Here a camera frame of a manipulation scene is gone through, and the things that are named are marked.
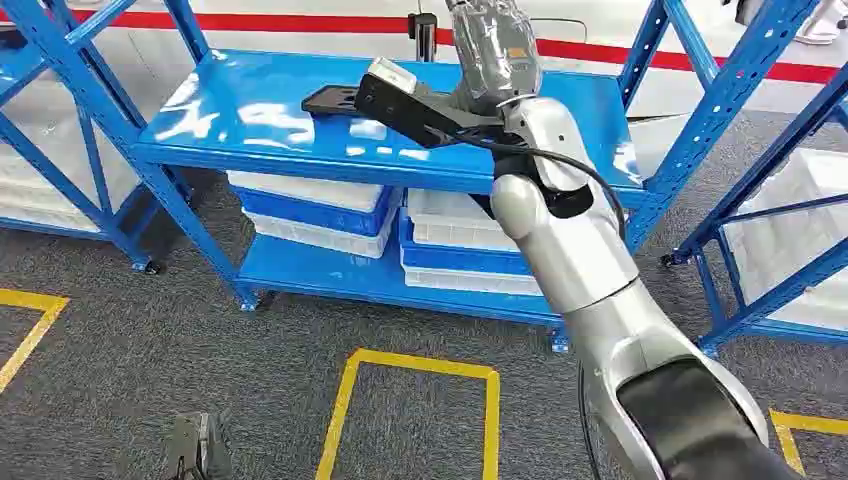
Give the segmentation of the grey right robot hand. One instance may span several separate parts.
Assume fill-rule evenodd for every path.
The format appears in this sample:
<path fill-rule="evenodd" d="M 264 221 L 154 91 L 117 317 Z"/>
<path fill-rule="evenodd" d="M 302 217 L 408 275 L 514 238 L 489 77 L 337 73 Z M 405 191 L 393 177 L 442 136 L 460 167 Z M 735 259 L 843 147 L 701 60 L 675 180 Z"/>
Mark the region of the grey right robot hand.
<path fill-rule="evenodd" d="M 513 0 L 448 1 L 461 79 L 452 102 L 493 116 L 499 105 L 538 93 L 542 68 L 529 17 Z"/>

